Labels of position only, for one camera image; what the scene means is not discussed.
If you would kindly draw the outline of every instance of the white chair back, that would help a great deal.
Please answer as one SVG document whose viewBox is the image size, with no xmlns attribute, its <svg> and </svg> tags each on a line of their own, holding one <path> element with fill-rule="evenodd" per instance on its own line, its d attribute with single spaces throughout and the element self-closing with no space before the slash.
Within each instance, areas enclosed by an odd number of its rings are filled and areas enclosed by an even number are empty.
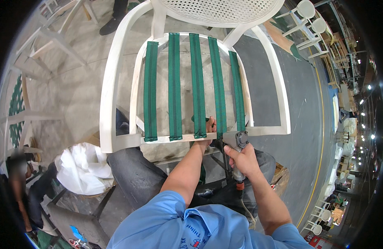
<svg viewBox="0 0 383 249">
<path fill-rule="evenodd" d="M 324 31 L 326 31 L 326 21 L 324 21 L 323 18 L 317 18 L 315 21 L 312 23 L 312 29 L 314 32 L 321 34 Z"/>
<path fill-rule="evenodd" d="M 303 18 L 312 18 L 315 16 L 315 6 L 309 0 L 302 0 L 297 5 L 297 11 Z"/>
<path fill-rule="evenodd" d="M 209 27 L 236 27 L 251 22 L 263 23 L 274 16 L 284 0 L 151 0 L 167 9 L 167 15 Z"/>
</svg>

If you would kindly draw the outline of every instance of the white chair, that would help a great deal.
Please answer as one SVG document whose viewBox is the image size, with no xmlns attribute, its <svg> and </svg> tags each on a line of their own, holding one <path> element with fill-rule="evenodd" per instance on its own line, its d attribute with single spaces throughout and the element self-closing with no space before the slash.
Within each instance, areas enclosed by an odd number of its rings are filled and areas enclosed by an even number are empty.
<svg viewBox="0 0 383 249">
<path fill-rule="evenodd" d="M 306 225 L 302 230 L 304 229 L 312 231 L 315 235 L 319 235 L 323 228 L 320 225 L 317 225 L 311 221 L 307 221 Z"/>
<path fill-rule="evenodd" d="M 321 219 L 324 222 L 328 222 L 331 218 L 331 211 L 330 210 L 324 210 L 323 212 L 320 212 L 319 215 L 317 214 L 311 214 L 313 217 L 317 217 L 316 222 Z"/>
<path fill-rule="evenodd" d="M 75 50 L 65 42 L 64 36 L 67 32 L 71 21 L 74 19 L 75 14 L 79 10 L 79 8 L 84 5 L 87 12 L 91 16 L 92 20 L 95 24 L 98 23 L 98 19 L 95 15 L 94 10 L 92 9 L 92 6 L 89 2 L 89 0 L 73 0 L 64 7 L 60 8 L 57 12 L 55 12 L 44 24 L 44 26 L 38 28 L 29 38 L 28 40 L 20 47 L 19 50 L 16 51 L 16 54 L 19 55 L 27 46 L 29 46 L 31 43 L 33 43 L 32 51 L 30 54 L 30 57 L 34 59 L 34 61 L 43 69 L 50 72 L 51 70 L 46 66 L 44 62 L 41 61 L 40 57 L 42 54 L 46 53 L 48 50 L 52 49 L 53 47 L 57 46 L 61 48 L 65 53 L 67 53 L 69 56 L 73 57 L 76 61 L 78 61 L 81 65 L 86 65 L 86 62 L 82 57 L 78 55 L 78 53 L 75 52 Z M 64 11 L 68 10 L 69 8 L 73 7 L 69 15 L 67 16 L 65 22 L 62 24 L 60 30 L 58 32 L 51 31 L 48 27 L 50 24 L 53 23 L 53 21 Z M 39 36 L 43 36 L 46 38 L 49 38 L 50 41 L 45 44 L 44 46 L 37 49 L 35 47 Z"/>
<path fill-rule="evenodd" d="M 229 51 L 235 52 L 233 45 L 239 40 L 241 35 L 248 29 L 258 36 L 261 41 L 272 68 L 274 83 L 278 96 L 280 111 L 280 126 L 254 127 L 252 106 L 245 70 L 240 57 L 237 55 L 237 62 L 240 66 L 240 76 L 242 84 L 242 94 L 244 97 L 245 127 L 250 136 L 269 135 L 269 134 L 290 134 L 291 124 L 289 117 L 289 107 L 287 92 L 280 64 L 276 53 L 269 39 L 257 26 L 268 20 L 279 11 L 284 0 L 273 1 L 233 1 L 224 3 L 217 1 L 204 2 L 207 6 L 202 6 L 198 0 L 189 1 L 167 1 L 150 0 L 139 4 L 132 9 L 121 21 L 114 35 L 113 43 L 110 48 L 107 64 L 105 68 L 103 87 L 100 101 L 100 144 L 101 150 L 105 153 L 112 153 L 123 148 L 137 147 L 144 143 L 168 143 L 168 142 L 190 142 L 196 140 L 216 139 L 216 132 L 206 134 L 206 137 L 194 138 L 194 134 L 183 134 L 182 140 L 170 141 L 168 135 L 160 134 L 156 141 L 146 142 L 141 132 L 137 132 L 137 126 L 143 128 L 144 122 L 137 117 L 137 98 L 140 74 L 143 69 L 143 61 L 147 48 L 147 43 L 158 42 L 158 53 L 168 44 L 169 34 L 164 33 L 166 16 L 175 19 L 198 24 L 208 27 L 229 27 L 234 28 L 223 41 L 217 40 L 217 46 L 221 57 L 229 64 Z M 135 21 L 149 10 L 154 10 L 152 21 L 152 36 L 144 42 L 136 57 L 130 102 L 130 133 L 116 137 L 115 135 L 115 108 L 117 104 L 118 78 L 121 71 L 121 62 L 124 54 L 125 41 L 129 35 L 129 30 Z M 189 33 L 179 32 L 180 41 L 189 42 Z M 199 35 L 199 39 L 206 42 L 206 35 Z"/>
<path fill-rule="evenodd" d="M 296 22 L 296 25 L 297 25 L 296 27 L 294 27 L 294 28 L 290 29 L 289 31 L 285 32 L 283 34 L 283 37 L 286 37 L 287 35 L 295 32 L 297 30 L 302 29 L 308 23 L 308 19 L 315 16 L 315 6 L 309 0 L 302 0 L 301 2 L 298 3 L 298 5 L 297 5 L 297 7 L 295 9 L 292 9 L 292 10 L 290 10 L 287 13 L 284 13 L 284 14 L 282 14 L 280 16 L 277 16 L 276 19 L 278 19 L 280 17 L 287 16 L 287 15 L 289 15 L 291 13 L 294 13 L 294 12 L 298 12 L 298 14 L 301 17 L 303 17 L 303 18 L 302 18 L 300 23 Z"/>
<path fill-rule="evenodd" d="M 304 41 L 300 44 L 297 45 L 297 47 L 299 48 L 299 50 L 301 49 L 304 49 L 304 48 L 307 48 L 307 47 L 310 47 L 310 46 L 313 46 L 314 44 L 318 43 L 319 41 L 321 41 L 321 36 L 319 36 L 319 34 L 323 33 L 326 31 L 326 21 L 324 21 L 323 18 L 318 18 L 316 20 L 314 20 L 312 22 L 311 25 L 309 25 L 307 27 L 308 29 L 309 28 L 312 28 L 314 33 L 312 34 L 313 38 L 312 37 L 308 37 L 308 40 L 307 41 Z"/>
<path fill-rule="evenodd" d="M 22 94 L 23 94 L 23 103 L 25 110 L 15 114 L 13 116 L 7 116 L 0 118 L 0 130 L 4 137 L 4 161 L 6 157 L 10 154 L 10 151 L 8 148 L 8 140 L 10 136 L 9 126 L 13 124 L 17 124 L 24 121 L 24 125 L 22 127 L 22 132 L 20 134 L 20 141 L 18 148 L 23 149 L 25 137 L 27 135 L 28 128 L 31 124 L 31 121 L 37 121 L 37 120 L 60 120 L 63 118 L 60 114 L 54 114 L 54 113 L 47 113 L 47 112 L 36 112 L 32 111 L 30 108 L 30 101 L 28 98 L 28 92 L 27 92 L 27 77 L 30 76 L 29 73 L 20 71 L 19 69 L 13 67 L 11 69 L 11 73 L 17 73 L 17 75 L 21 74 L 21 88 L 22 88 Z M 5 83 L 8 84 L 7 80 L 10 77 L 10 73 L 6 75 Z M 34 153 L 34 152 L 42 152 L 40 149 L 36 148 L 27 148 L 27 153 Z"/>
<path fill-rule="evenodd" d="M 313 208 L 313 211 L 312 211 L 312 214 L 311 215 L 313 215 L 313 216 L 316 216 L 316 217 L 322 217 L 323 216 L 323 214 L 324 213 L 326 213 L 325 215 L 324 215 L 324 217 L 327 217 L 327 216 L 330 216 L 331 215 L 331 212 L 329 211 L 329 210 L 327 210 L 326 209 L 326 207 L 328 207 L 328 205 L 330 204 L 330 203 L 328 203 L 328 202 L 324 202 L 324 206 L 323 207 L 321 207 L 321 205 L 320 206 L 315 206 L 314 208 Z"/>
<path fill-rule="evenodd" d="M 327 209 L 329 206 L 330 206 L 330 203 L 329 202 L 325 202 L 325 201 L 322 201 L 322 200 L 318 200 L 317 201 L 317 205 L 318 206 L 322 206 L 324 204 L 323 207 L 320 207 L 320 208 L 324 208 L 324 209 Z"/>
</svg>

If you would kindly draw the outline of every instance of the person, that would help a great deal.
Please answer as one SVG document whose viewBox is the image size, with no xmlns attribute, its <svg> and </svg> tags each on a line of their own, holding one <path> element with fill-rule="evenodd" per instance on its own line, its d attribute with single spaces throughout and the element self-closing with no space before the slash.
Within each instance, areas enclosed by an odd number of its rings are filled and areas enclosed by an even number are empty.
<svg viewBox="0 0 383 249">
<path fill-rule="evenodd" d="M 359 117 L 359 111 L 356 111 L 356 112 L 348 112 L 347 110 L 344 110 L 344 109 L 340 109 L 340 123 L 342 123 L 346 118 L 349 118 L 349 117 L 354 117 L 354 118 L 358 118 Z"/>
<path fill-rule="evenodd" d="M 116 128 L 124 123 L 116 122 Z M 206 129 L 216 131 L 213 117 Z M 243 201 L 255 203 L 246 207 L 258 214 L 266 235 L 249 230 L 234 180 L 209 198 L 196 194 L 210 143 L 195 141 L 168 176 L 144 158 L 140 148 L 107 156 L 116 182 L 135 209 L 116 229 L 107 248 L 311 248 L 268 183 L 276 167 L 274 158 L 251 144 L 240 153 L 228 146 L 224 151 L 232 167 L 237 165 L 245 174 Z"/>
<path fill-rule="evenodd" d="M 8 176 L 1 175 L 3 185 L 5 186 L 9 201 L 14 207 L 14 215 L 17 219 L 22 232 L 31 232 L 37 228 L 43 228 L 41 216 L 45 194 L 53 198 L 54 189 L 50 184 L 56 177 L 57 170 L 54 163 L 51 163 L 45 173 L 31 185 L 28 195 L 25 192 L 26 178 L 31 176 L 31 168 L 27 163 L 34 161 L 34 154 L 24 153 L 21 150 L 15 150 L 6 160 Z"/>
<path fill-rule="evenodd" d="M 99 30 L 100 35 L 108 35 L 117 30 L 119 23 L 125 16 L 127 10 L 128 0 L 114 0 L 113 16 L 111 19 Z"/>
</svg>

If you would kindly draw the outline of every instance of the chair backrest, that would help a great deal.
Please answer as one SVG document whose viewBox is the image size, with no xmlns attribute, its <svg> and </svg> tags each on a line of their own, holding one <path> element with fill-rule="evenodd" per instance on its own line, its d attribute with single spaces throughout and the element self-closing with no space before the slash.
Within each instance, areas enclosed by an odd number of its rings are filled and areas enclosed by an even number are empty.
<svg viewBox="0 0 383 249">
<path fill-rule="evenodd" d="M 316 33 L 323 33 L 326 31 L 326 21 L 324 21 L 323 18 L 317 18 L 315 21 L 312 23 L 312 29 Z"/>
<path fill-rule="evenodd" d="M 154 9 L 166 8 L 166 14 L 184 22 L 209 27 L 236 27 L 239 24 L 267 21 L 281 8 L 284 0 L 151 0 Z"/>
<path fill-rule="evenodd" d="M 234 27 L 223 44 L 233 47 L 248 29 L 273 17 L 284 0 L 150 0 L 152 36 L 163 37 L 166 16 L 208 27 Z"/>
<path fill-rule="evenodd" d="M 303 18 L 312 18 L 315 16 L 315 6 L 309 0 L 302 0 L 297 5 L 297 11 Z"/>
</svg>

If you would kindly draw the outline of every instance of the wooden board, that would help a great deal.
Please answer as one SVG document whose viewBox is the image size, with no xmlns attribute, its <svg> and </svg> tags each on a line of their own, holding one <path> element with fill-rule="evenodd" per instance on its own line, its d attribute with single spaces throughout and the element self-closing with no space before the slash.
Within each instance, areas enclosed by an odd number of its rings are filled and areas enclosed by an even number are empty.
<svg viewBox="0 0 383 249">
<path fill-rule="evenodd" d="M 271 181 L 271 185 L 275 184 L 274 192 L 280 197 L 287 188 L 290 173 L 288 168 L 283 167 L 281 164 L 276 162 L 276 170 Z"/>
</svg>

